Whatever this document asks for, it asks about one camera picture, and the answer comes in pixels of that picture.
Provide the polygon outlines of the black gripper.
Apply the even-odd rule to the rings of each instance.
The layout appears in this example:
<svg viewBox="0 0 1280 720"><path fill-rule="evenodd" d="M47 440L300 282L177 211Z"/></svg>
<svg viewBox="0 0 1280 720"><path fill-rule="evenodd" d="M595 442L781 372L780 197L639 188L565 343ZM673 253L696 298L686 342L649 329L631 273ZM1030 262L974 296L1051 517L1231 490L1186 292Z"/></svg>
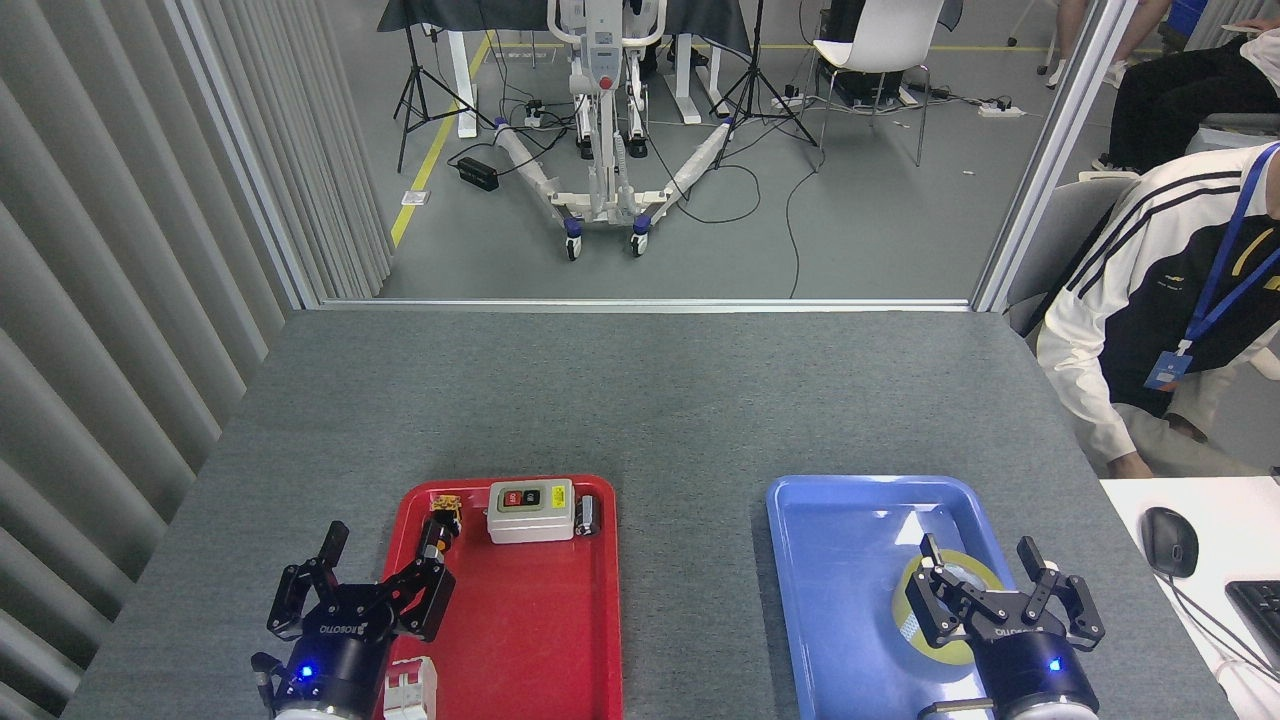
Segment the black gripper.
<svg viewBox="0 0 1280 720"><path fill-rule="evenodd" d="M993 626L974 639L974 660L996 719L1091 719L1092 687L1075 648L1093 651L1106 629L1085 579L1046 561L1032 537L1021 537L1018 557L1034 588L1020 619L1030 626ZM973 620L986 616L978 600L1005 592L1007 583L979 559L938 544L925 533L919 555L905 569L905 639L916 650L946 650L974 637ZM1046 610L1057 598L1062 624Z"/></svg>
<svg viewBox="0 0 1280 720"><path fill-rule="evenodd" d="M332 521L317 553L282 571L268 629L283 641L301 638L279 687L280 710L374 710L394 629L426 643L440 630L456 588L445 551L428 544L381 582L380 600L376 589L338 589L334 569L348 537L343 521ZM303 618L311 591L319 602Z"/></svg>

